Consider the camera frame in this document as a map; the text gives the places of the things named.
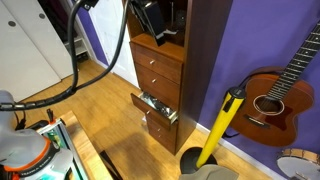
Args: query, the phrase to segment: yellow pole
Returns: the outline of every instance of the yellow pole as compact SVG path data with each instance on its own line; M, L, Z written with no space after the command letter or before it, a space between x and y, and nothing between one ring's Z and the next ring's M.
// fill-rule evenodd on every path
M196 163L197 168L200 168L206 163L244 99L245 92L243 89L234 87L228 90L228 94L225 97L216 122L212 126L206 144Z

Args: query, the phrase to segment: guitar fretboard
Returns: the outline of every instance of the guitar fretboard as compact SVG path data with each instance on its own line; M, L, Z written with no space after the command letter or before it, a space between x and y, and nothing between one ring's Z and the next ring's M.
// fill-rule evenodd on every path
M292 85L299 79L301 73L308 66L319 49L320 21L293 56L292 60L289 62L267 95L274 99L281 100L291 89Z

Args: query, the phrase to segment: guitar sound hole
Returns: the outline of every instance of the guitar sound hole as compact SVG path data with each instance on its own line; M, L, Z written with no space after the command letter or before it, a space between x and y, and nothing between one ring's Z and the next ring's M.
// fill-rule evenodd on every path
M278 115L284 109L282 101L268 98L266 95L257 97L254 100L254 106L258 111L266 115Z

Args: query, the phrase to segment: guitar bridge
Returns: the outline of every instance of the guitar bridge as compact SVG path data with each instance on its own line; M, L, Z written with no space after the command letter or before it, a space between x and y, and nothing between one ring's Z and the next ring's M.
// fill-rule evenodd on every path
M263 123L259 120L256 120L254 119L253 117L245 114L244 115L245 119L247 119L248 121L250 121L251 123L253 123L254 125L256 126L259 126L259 127L262 127L262 128L266 128L266 129L270 129L270 125L269 124L266 124L266 123Z

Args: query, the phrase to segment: drawer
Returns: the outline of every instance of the drawer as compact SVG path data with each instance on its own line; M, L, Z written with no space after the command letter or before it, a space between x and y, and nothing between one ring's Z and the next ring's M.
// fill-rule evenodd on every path
M182 62L154 52L135 43L130 43L133 60L171 81L180 84Z
M176 84L157 73L135 63L135 69L140 88L158 98L167 106L178 109L180 85Z
M175 121L172 124L171 130L168 131L162 129L160 125L157 125L157 123L147 118L149 134L173 154L175 154L176 150L177 123L178 122Z
M171 124L171 128L164 128L161 124L159 124L156 120L153 120L150 116L146 115L147 126L148 129L152 129L156 131L159 135L166 137L168 140L175 141L176 133L177 133L177 123L178 121L174 121Z
M142 112L146 114L148 119L152 119L153 121L157 122L162 128L166 130L170 130L173 122L177 119L177 112L168 110L169 112L167 115L164 115L159 110L156 110L155 107L152 107L151 100L148 100L146 97L146 93L142 93L137 97L134 94L131 94L133 104L139 108Z

